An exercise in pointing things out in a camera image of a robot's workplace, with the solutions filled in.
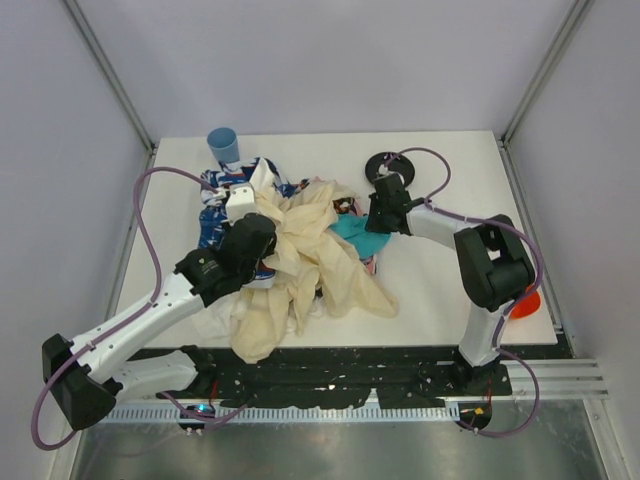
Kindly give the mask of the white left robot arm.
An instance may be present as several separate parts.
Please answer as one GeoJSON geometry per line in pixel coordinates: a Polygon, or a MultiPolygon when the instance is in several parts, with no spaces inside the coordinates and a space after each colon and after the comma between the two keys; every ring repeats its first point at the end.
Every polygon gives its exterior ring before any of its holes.
{"type": "Polygon", "coordinates": [[[275,245],[275,224],[249,213],[231,226],[220,246],[189,252],[159,292],[71,340],[60,334],[47,339],[43,379],[71,428],[87,429],[127,400],[194,389],[208,369],[195,347],[144,360],[133,355],[173,325],[251,283],[275,245]]]}

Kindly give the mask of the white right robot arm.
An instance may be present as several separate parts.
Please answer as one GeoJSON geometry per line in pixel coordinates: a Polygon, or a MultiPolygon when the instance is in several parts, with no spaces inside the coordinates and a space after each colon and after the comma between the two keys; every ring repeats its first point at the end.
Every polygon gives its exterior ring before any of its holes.
{"type": "Polygon", "coordinates": [[[517,300],[533,291],[535,270],[520,232],[505,215],[469,218],[413,199],[396,172],[377,177],[372,185],[368,231],[426,238],[455,252],[471,307],[454,353],[453,383],[465,388],[488,381],[499,365],[506,317],[517,300]]]}

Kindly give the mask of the blue white red patterned cloth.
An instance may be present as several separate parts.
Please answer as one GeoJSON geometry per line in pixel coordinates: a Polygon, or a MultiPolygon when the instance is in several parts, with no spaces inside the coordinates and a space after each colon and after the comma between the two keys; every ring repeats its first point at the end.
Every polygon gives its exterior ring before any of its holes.
{"type": "Polygon", "coordinates": [[[229,229],[225,204],[230,186],[250,183],[255,191],[271,188],[282,198],[291,198],[309,184],[308,178],[299,182],[289,181],[273,161],[264,157],[220,164],[215,169],[205,170],[200,174],[200,179],[209,184],[213,190],[201,188],[201,201],[204,208],[199,214],[199,248],[219,247],[229,229]]]}

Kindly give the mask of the cream cloth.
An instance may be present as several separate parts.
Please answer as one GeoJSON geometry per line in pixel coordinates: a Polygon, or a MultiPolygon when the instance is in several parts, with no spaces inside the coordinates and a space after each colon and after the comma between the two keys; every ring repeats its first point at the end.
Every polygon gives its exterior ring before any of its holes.
{"type": "Polygon", "coordinates": [[[334,233],[334,202],[355,193],[335,181],[313,181],[290,198],[273,187],[257,192],[258,212],[274,221],[277,243],[264,264],[275,271],[272,287],[244,288],[232,315],[230,346],[247,364],[267,358],[290,320],[304,334],[317,290],[326,311],[342,317],[358,307],[383,318],[398,314],[397,299],[360,261],[353,245],[334,233]]]}

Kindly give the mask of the teal cloth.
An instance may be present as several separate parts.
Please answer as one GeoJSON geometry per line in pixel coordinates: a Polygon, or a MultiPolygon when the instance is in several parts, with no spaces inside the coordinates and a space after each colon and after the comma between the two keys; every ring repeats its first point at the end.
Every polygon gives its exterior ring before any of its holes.
{"type": "Polygon", "coordinates": [[[373,257],[382,251],[391,239],[390,233],[371,232],[366,229],[368,217],[340,214],[330,229],[350,243],[360,259],[373,257]]]}

